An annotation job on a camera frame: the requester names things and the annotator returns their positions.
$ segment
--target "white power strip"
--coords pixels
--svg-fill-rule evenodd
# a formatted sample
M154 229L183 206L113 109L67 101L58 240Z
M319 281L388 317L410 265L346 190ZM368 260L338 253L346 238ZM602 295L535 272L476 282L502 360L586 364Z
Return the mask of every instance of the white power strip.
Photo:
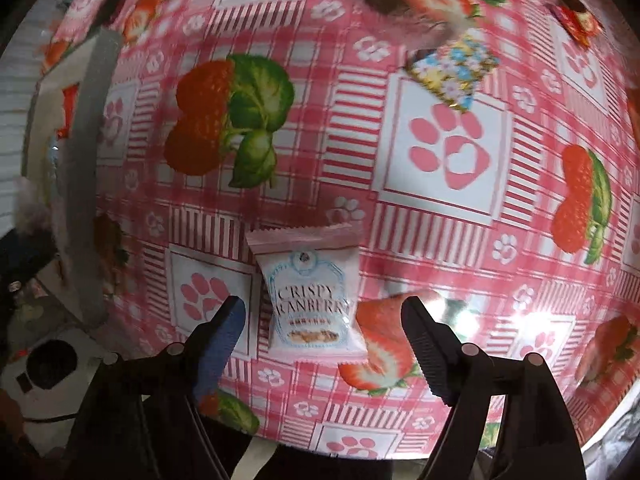
M26 393L17 378L26 374L27 356L8 364L2 371L0 387L20 405L26 418L53 418L76 413L84 394L95 374L100 359L108 353L79 328L71 328L59 334L46 336L30 349L51 339L69 343L78 355L78 367L50 390L43 390L31 381ZM49 424L25 422L24 432L38 453L43 456L55 447L65 447L74 420L62 420Z

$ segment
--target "black cable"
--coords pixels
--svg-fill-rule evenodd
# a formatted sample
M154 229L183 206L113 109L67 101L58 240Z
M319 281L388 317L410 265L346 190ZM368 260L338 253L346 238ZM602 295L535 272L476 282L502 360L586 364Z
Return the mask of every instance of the black cable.
M52 422L61 422L62 420L76 418L76 415L77 413L70 413L69 415L52 416L51 418L28 418L25 416L23 420L31 424L51 424Z

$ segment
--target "pink tablecloth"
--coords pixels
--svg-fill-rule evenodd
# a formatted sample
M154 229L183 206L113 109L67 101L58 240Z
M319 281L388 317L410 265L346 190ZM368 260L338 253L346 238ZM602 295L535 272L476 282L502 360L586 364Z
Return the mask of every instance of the pink tablecloth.
M114 28L128 34L139 1L124 2ZM578 385L576 368L601 323L624 316L633 335L638 322L639 158L619 53L606 38L578 50L549 1L480 3L478 37L500 67L461 116L399 69L402 45L380 40L357 0L164 0L121 53L98 150L98 207L130 254L113 315L156 352L236 294L249 314L220 386L253 413L237 425L316 452L427 456L448 409L423 378L361 391L336 367L269 356L270 306L245 232L359 221L361 298L432 289L447 300L441 317L489 354L540 352L584 442L636 377L635 337L615 364L586 362L593 380ZM163 147L182 115L178 80L247 52L279 63L294 88L273 134L272 186L230 187L232 156L204 176L172 170ZM610 183L592 264L588 243L566 253L550 234L571 193L561 159L571 145L590 149ZM437 163L420 168L415 154L427 152Z

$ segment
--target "snack package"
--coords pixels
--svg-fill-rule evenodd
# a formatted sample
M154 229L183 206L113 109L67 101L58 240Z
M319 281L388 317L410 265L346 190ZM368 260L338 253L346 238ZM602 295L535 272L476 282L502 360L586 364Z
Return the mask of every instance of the snack package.
M350 224L251 231L246 240L273 305L272 357L362 362L358 304L360 229Z
M465 34L456 43L437 50L418 51L406 70L445 104L466 112L482 79L498 64L484 44Z

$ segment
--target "plastic tablecloth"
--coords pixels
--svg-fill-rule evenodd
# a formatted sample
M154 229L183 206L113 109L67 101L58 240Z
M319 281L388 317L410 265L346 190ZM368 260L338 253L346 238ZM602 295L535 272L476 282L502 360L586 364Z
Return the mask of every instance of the plastic tablecloth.
M84 37L101 1L75 0L59 50ZM585 0L606 31L580 50L551 1L475 0L475 35L500 67L460 114L407 76L401 39L380 38L360 0L123 0L97 159L98 212L128 253L112 315L153 353L235 294L246 326L206 412L320 453L427 456L448 408L399 346L368 341L384 361L369 381L270 358L270 302L244 234L360 222L361 300L420 290L489 354L539 352L584 443L638 368L640 179L623 59L637 40L617 34L610 2ZM253 73L254 90L263 78L277 105L211 97L230 123L207 123L214 141L202 144L199 97L176 89L211 59L227 60L220 88L231 66ZM205 173L174 169L190 164Z

